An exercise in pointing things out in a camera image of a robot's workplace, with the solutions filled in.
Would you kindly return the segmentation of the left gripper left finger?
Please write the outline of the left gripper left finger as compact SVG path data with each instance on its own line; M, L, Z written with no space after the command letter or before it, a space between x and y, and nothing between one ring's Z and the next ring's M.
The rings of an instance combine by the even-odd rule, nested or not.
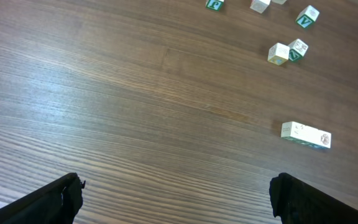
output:
M72 224L86 182L72 172L0 208L0 224Z

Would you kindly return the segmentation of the blue edged wooden block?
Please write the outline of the blue edged wooden block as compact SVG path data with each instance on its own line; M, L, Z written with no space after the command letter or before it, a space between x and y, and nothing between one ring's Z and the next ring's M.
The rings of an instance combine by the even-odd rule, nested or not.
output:
M332 135L329 132L318 130L316 143L321 149L330 149L331 148Z

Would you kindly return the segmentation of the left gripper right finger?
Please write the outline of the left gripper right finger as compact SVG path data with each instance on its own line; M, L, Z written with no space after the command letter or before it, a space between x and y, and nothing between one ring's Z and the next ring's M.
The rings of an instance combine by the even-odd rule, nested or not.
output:
M271 179L269 195L283 224L358 224L358 210L284 172Z

